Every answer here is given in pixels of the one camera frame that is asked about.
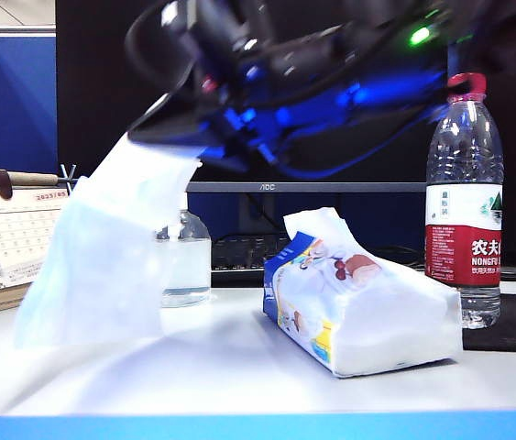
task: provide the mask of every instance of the desk calendar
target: desk calendar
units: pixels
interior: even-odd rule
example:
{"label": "desk calendar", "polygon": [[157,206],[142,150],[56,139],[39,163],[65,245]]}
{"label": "desk calendar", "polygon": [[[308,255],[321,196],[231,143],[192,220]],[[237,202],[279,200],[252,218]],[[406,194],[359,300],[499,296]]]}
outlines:
{"label": "desk calendar", "polygon": [[67,199],[60,188],[14,189],[10,200],[0,196],[0,290],[36,278]]}

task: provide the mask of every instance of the clear glass bottle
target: clear glass bottle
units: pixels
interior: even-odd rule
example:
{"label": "clear glass bottle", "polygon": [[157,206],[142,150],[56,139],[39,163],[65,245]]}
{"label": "clear glass bottle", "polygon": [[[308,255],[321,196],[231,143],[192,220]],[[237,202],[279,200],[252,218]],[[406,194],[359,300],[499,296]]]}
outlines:
{"label": "clear glass bottle", "polygon": [[174,242],[175,259],[170,282],[162,293],[162,307],[183,307],[209,298],[211,291],[211,237],[201,219],[188,211],[188,194],[181,199],[180,224],[158,233],[162,242]]}
{"label": "clear glass bottle", "polygon": [[449,98],[429,151],[425,273],[456,286],[464,328],[493,325],[500,316],[502,146],[483,104],[486,78],[460,73],[470,93]]}

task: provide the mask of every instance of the office cubicle divider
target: office cubicle divider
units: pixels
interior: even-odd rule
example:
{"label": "office cubicle divider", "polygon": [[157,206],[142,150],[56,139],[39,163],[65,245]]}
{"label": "office cubicle divider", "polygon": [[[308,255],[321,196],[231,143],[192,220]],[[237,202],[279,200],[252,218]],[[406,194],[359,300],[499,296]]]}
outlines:
{"label": "office cubicle divider", "polygon": [[0,168],[57,172],[54,27],[0,27]]}

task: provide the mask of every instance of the keyboard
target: keyboard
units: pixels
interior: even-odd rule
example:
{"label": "keyboard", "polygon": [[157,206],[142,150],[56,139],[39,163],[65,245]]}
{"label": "keyboard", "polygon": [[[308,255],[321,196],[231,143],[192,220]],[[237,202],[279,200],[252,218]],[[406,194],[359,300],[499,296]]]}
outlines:
{"label": "keyboard", "polygon": [[264,261],[276,256],[290,243],[282,234],[225,236],[213,243],[212,284],[225,287],[263,285]]}

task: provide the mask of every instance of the tissue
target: tissue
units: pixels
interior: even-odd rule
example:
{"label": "tissue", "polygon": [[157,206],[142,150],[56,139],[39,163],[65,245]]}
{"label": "tissue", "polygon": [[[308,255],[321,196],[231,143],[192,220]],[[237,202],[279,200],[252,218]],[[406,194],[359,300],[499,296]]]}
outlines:
{"label": "tissue", "polygon": [[265,264],[264,312],[337,377],[453,357],[458,292],[377,258],[333,208],[284,217],[292,241]]}
{"label": "tissue", "polygon": [[102,343],[159,334],[170,246],[201,148],[147,146],[124,135],[80,178],[60,212],[37,279],[16,317],[19,347]]}

